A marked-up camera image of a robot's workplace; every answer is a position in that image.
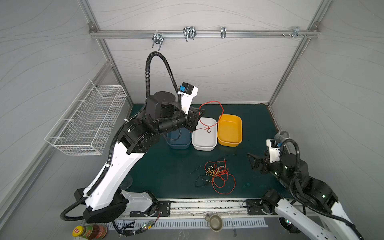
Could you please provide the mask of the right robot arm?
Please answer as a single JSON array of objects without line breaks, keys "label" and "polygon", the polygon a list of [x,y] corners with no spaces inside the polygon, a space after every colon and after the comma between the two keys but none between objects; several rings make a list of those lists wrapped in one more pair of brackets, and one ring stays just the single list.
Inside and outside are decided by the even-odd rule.
[{"label": "right robot arm", "polygon": [[297,142],[292,139],[268,142],[270,146],[263,157],[247,154],[251,167],[262,174],[272,174],[293,200],[270,189],[258,202],[244,201],[249,215],[258,211],[276,214],[288,232],[304,233],[312,240],[362,240],[363,235],[348,218],[331,187],[310,176]]}]

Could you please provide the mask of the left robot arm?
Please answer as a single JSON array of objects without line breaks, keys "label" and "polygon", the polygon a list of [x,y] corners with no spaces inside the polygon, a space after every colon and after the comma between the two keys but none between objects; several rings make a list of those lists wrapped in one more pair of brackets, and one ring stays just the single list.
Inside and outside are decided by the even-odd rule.
[{"label": "left robot arm", "polygon": [[[154,57],[165,64],[175,94],[165,91],[151,94],[150,70]],[[191,106],[198,88],[188,83],[177,86],[170,65],[160,52],[152,52],[147,57],[145,85],[143,107],[120,126],[111,142],[106,163],[86,188],[76,190],[76,202],[61,212],[61,220],[109,223],[127,207],[147,215],[156,211],[158,200],[151,192],[129,193],[120,185],[133,166],[158,143],[161,135],[182,128],[194,132],[206,111]]]}]

